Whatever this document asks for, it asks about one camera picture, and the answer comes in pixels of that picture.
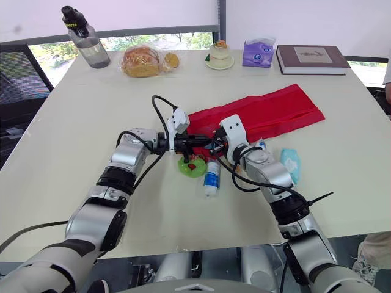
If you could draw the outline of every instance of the white table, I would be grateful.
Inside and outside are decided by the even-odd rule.
[[[390,122],[356,75],[349,70],[346,76],[283,76],[276,58],[264,69],[242,67],[241,52],[233,55],[231,69],[214,71],[204,64],[205,51],[185,52],[176,72],[143,79],[122,74],[120,52],[110,53],[112,63],[100,70],[77,58],[0,172],[0,242],[27,226],[67,220],[101,175],[121,131],[163,131],[152,95],[192,113],[294,83],[326,120],[268,139],[269,149],[277,157],[282,148],[298,151],[298,191],[308,199],[335,192],[312,208],[327,237],[389,230]],[[170,115],[170,107],[160,108]],[[167,154],[132,195],[122,241],[107,257],[282,240],[261,194],[238,191],[223,170],[218,196],[206,198],[203,179],[183,176],[178,159]],[[0,261],[24,261],[63,241],[64,229],[25,234]]]

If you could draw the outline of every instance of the bread roll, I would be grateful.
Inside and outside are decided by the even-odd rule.
[[[134,78],[144,78],[159,74],[159,55],[148,46],[141,46],[124,53],[123,71]]]

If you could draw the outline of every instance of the blue label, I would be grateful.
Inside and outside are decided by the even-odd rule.
[[[219,188],[219,176],[208,172],[203,180],[203,185],[211,185]]]

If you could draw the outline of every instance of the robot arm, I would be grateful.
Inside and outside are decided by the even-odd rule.
[[[123,210],[137,186],[136,179],[145,158],[152,153],[172,152],[173,146],[174,151],[187,152],[193,146],[210,143],[204,136],[182,134],[188,118],[178,110],[174,109],[174,115],[168,121],[170,130],[166,133],[141,128],[123,132],[96,185],[71,216],[65,240],[45,247],[8,274],[0,282],[0,292],[67,293],[81,288],[96,259],[114,249],[121,238],[126,222]],[[181,124],[174,125],[174,121],[181,121]],[[269,152],[249,145],[239,116],[222,120],[221,126],[215,138],[227,142],[228,161],[231,164],[238,162],[249,178],[261,186],[279,230],[288,240],[283,249],[296,281],[309,284],[316,293],[378,292],[353,271],[337,265],[330,243],[309,211],[310,204],[292,190],[293,182],[280,162],[276,162]],[[243,292],[253,292],[251,290],[244,288]]]
[[[220,137],[215,138],[228,142],[227,160],[238,162],[251,180],[263,184],[260,190],[287,239],[283,250],[296,282],[309,285],[316,293],[378,292],[352,270],[338,265],[331,244],[309,210],[311,203],[292,193],[294,190],[281,189],[294,187],[290,174],[270,152],[249,145],[239,116],[222,120],[220,126],[216,131]]]
[[[174,109],[173,117],[178,118],[171,118],[167,124],[175,136],[186,129],[189,118],[179,108]],[[96,259],[117,246],[126,222],[123,210],[145,158],[210,143],[205,136],[168,136],[142,128],[124,131],[96,185],[69,219],[65,240],[45,247],[8,274],[0,282],[0,292],[77,292]]]

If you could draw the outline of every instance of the black bottle cap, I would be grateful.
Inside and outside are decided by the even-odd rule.
[[[84,18],[84,15],[78,12],[76,8],[74,9],[71,6],[64,6],[61,8],[61,12],[64,14],[62,21],[65,23],[67,28],[77,30],[86,26],[87,21]]]

